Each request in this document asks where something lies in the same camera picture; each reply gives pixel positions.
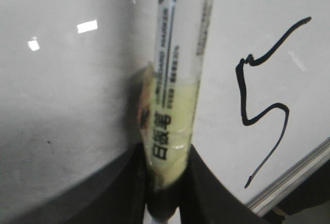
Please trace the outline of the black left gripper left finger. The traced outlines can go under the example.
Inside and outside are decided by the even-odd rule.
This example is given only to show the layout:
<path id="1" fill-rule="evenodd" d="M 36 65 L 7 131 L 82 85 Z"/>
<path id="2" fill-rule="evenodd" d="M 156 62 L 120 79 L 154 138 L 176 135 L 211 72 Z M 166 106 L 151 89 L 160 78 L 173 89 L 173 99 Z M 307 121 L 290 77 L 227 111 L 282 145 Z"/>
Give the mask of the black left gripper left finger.
<path id="1" fill-rule="evenodd" d="M 143 223 L 145 183 L 143 145 L 138 143 L 87 179 L 10 223 Z"/>

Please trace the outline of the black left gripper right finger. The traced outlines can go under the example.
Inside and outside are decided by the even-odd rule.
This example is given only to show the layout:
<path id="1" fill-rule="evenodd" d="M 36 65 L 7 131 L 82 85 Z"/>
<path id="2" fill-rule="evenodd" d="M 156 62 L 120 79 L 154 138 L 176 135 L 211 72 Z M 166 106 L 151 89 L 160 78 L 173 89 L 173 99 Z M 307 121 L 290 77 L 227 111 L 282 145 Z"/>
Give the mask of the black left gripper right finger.
<path id="1" fill-rule="evenodd" d="M 209 170 L 194 146 L 183 177 L 181 223 L 267 223 L 233 196 Z"/>

